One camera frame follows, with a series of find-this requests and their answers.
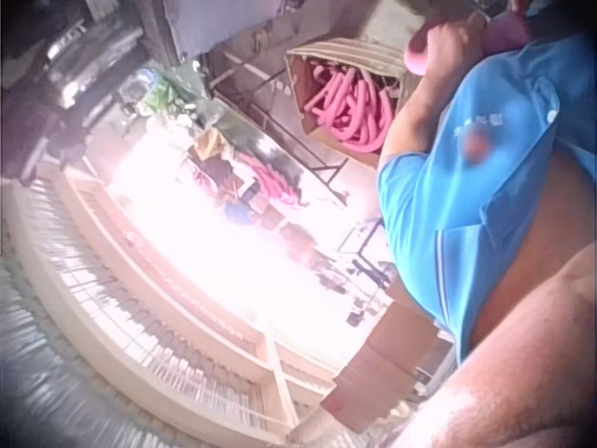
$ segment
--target blue polo shirt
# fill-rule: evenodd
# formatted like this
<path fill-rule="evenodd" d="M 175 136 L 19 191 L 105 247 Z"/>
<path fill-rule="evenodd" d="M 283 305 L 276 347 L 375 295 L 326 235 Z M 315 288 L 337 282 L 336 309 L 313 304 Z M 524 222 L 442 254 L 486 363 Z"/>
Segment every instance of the blue polo shirt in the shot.
<path fill-rule="evenodd" d="M 481 128 L 488 159 L 460 145 Z M 463 80 L 429 155 L 405 153 L 378 176 L 390 248 L 412 297 L 467 351 L 480 308 L 524 240 L 554 144 L 595 179 L 595 55 L 574 36 L 492 56 Z"/>

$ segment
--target cardboard box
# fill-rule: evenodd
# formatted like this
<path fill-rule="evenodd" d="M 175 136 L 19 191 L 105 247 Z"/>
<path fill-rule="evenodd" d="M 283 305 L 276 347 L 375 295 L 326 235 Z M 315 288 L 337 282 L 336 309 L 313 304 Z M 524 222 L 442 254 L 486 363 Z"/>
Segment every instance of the cardboard box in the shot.
<path fill-rule="evenodd" d="M 313 79 L 309 60 L 320 59 L 347 64 L 379 76 L 401 80 L 406 73 L 402 50 L 353 39 L 334 38 L 291 49 L 286 53 L 285 59 L 302 130 L 313 140 L 367 166 L 377 168 L 380 157 L 378 154 L 362 154 L 347 149 L 328 129 L 317 124 L 313 114 L 304 111 L 303 107 L 321 89 Z"/>

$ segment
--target box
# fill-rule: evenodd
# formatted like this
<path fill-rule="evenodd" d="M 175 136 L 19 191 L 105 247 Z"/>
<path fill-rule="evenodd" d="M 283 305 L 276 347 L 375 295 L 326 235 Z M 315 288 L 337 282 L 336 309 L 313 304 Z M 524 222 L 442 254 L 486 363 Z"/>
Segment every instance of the box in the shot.
<path fill-rule="evenodd" d="M 402 50 L 359 40 L 333 38 L 291 49 L 285 55 L 288 78 L 303 132 L 326 147 L 377 168 L 380 157 L 378 154 L 362 154 L 347 149 L 328 129 L 317 124 L 313 114 L 304 111 L 303 107 L 321 88 L 312 77 L 312 67 L 309 64 L 311 58 L 347 64 L 376 75 L 401 80 L 404 74 L 408 73 L 404 66 Z"/>

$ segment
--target bare skin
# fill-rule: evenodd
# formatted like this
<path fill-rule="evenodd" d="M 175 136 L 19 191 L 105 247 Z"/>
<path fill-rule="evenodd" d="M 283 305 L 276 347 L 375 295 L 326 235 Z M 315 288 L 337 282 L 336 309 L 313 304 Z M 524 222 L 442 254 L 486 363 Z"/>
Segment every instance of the bare skin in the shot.
<path fill-rule="evenodd" d="M 441 110 L 480 60 L 482 29 L 471 17 L 429 33 L 427 74 L 381 166 L 430 148 Z M 395 448 L 574 446 L 595 402 L 594 240 L 594 187 L 554 148 L 531 229 L 474 327 L 477 348 Z"/>

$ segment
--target person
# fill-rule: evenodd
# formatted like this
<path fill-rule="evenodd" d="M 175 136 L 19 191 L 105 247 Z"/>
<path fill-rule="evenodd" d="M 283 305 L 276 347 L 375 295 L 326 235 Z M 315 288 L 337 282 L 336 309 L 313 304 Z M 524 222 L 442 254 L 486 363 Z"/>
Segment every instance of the person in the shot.
<path fill-rule="evenodd" d="M 575 446 L 594 417 L 594 39 L 482 60 L 484 26 L 429 32 L 382 150 L 396 267 L 460 363 L 395 448 Z"/>

